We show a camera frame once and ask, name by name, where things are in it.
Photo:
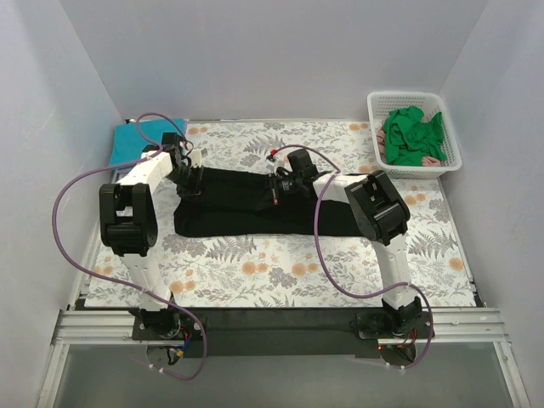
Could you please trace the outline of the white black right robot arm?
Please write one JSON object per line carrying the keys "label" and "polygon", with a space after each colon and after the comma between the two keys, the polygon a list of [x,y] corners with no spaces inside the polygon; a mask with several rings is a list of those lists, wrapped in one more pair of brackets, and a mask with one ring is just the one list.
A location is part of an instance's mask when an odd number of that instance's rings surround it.
{"label": "white black right robot arm", "polygon": [[[361,317],[360,330],[368,335],[390,334],[416,338],[423,323],[421,292],[411,284],[406,255],[406,235],[410,211],[383,171],[371,174],[344,174],[337,165],[333,172],[319,172],[309,154],[316,150],[297,144],[288,155],[292,169],[276,166],[267,177],[275,207],[286,196],[301,193],[316,196],[311,231],[321,266],[327,279],[342,294],[356,299],[380,296],[382,307],[369,317]],[[326,267],[320,249],[320,210],[323,201],[347,205],[358,232],[372,245],[381,273],[383,289],[356,295],[341,288]]]}

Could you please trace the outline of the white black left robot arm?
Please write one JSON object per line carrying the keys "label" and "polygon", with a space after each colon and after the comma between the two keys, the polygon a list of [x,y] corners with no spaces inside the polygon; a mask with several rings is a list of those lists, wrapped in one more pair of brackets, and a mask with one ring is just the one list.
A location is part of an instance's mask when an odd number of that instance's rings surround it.
{"label": "white black left robot arm", "polygon": [[153,246],[158,238],[158,223],[152,193],[164,179],[185,182],[193,170],[200,172],[201,158],[190,158],[192,143],[178,133],[164,133],[158,147],[145,146],[141,158],[128,173],[114,184],[99,189],[101,240],[127,269],[133,284],[143,294],[132,311],[144,329],[151,328],[161,339],[175,338],[181,320],[168,306],[154,298],[169,299],[170,290],[161,277]]}

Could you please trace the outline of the black t shirt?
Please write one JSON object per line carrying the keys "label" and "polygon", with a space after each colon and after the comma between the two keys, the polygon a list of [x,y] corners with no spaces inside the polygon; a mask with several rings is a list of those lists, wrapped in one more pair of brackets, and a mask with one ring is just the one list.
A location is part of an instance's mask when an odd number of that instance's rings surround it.
{"label": "black t shirt", "polygon": [[282,191],[264,174],[203,170],[200,193],[178,190],[176,234],[190,238],[234,235],[312,235],[318,196],[311,187]]}

